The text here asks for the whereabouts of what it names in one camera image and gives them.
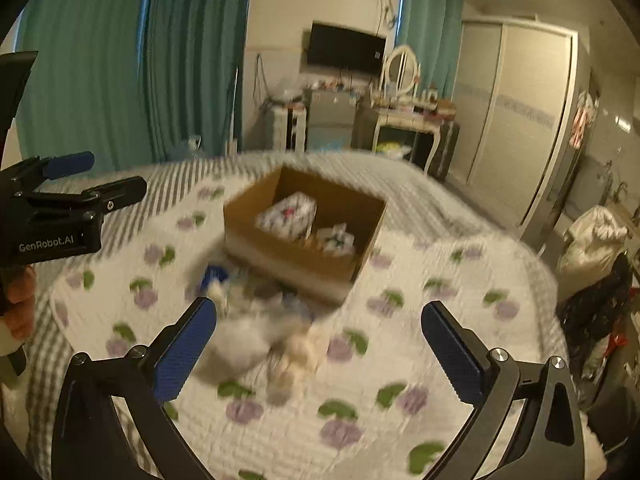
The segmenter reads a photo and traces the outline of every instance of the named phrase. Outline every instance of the cardboard box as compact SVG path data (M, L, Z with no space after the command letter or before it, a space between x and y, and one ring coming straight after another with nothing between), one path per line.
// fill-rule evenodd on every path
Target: cardboard box
M316 200L312 233L347 224L355 253L331 256L303 242L284 240L255 225L255 217L296 192ZM232 256L303 294L342 304L366 262L382 224L386 201L331 182L318 174L283 166L225 204L225 248Z

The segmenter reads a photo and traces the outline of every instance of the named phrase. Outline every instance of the sliding door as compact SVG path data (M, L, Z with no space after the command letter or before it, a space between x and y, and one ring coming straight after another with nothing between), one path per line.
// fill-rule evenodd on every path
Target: sliding door
M502 35L494 102L468 186L492 216L511 228L527 215L558 136L571 39L519 25L504 25ZM493 56L485 56L484 63L493 67Z
M466 184L478 152L489 111L500 53L502 26L492 23L465 23L453 102L460 136L449 175Z

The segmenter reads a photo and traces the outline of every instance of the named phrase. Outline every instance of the black tv screen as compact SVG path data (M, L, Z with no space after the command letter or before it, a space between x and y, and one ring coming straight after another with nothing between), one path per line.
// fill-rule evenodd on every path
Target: black tv screen
M306 63L380 76L386 38L314 22Z

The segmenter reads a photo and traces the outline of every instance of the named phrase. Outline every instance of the white quilted blanket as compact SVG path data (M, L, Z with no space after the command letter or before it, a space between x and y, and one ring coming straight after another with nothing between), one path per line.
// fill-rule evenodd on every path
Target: white quilted blanket
M74 350L123 355L175 322L220 250L223 202L247 183L205 179L115 256L62 276L50 304ZM470 413L420 331L429 300L441 299L489 348L519 360L548 357L526 279L533 256L514 240L495 234L421 246L383 230L376 245L342 308L317 321L331 343L304 396L271 406L264 366L220 385L199 363L167 407L215 478L422 478ZM483 471L500 460L512 412Z

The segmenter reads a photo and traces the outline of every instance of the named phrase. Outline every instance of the curtain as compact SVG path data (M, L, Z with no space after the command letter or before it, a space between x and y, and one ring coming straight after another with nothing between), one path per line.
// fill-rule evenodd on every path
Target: curtain
M420 88L433 84L450 98L456 78L464 0L402 0L398 44L408 44L422 64Z
M31 0L18 50L39 51L17 115L24 157L95 154L95 172L154 161L137 80L142 0Z
M141 83L154 156L190 136L223 155L232 117L241 131L248 1L149 1Z

